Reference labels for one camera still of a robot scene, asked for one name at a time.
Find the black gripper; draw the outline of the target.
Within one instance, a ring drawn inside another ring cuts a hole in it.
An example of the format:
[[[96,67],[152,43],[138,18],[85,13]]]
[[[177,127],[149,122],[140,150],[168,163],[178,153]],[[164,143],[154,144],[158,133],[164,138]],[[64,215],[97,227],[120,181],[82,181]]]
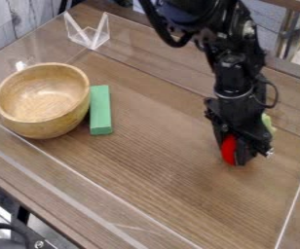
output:
[[[252,85],[240,89],[216,86],[216,96],[205,98],[205,117],[212,122],[225,160],[232,159],[232,142],[228,132],[252,133],[252,125],[261,119],[265,110],[275,107],[267,103],[267,93],[265,85]],[[244,137],[236,139],[235,163],[237,166],[244,166],[259,154],[269,157],[273,153],[275,147],[271,142]]]

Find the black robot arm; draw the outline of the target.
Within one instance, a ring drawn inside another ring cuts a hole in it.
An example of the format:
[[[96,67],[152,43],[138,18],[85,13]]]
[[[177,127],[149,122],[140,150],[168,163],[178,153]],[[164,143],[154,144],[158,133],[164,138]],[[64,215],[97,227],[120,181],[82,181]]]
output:
[[[263,74],[267,53],[257,24],[241,0],[138,0],[164,42],[173,48],[193,43],[216,75],[215,95],[205,99],[225,162],[243,166],[273,153],[268,101],[273,83]]]

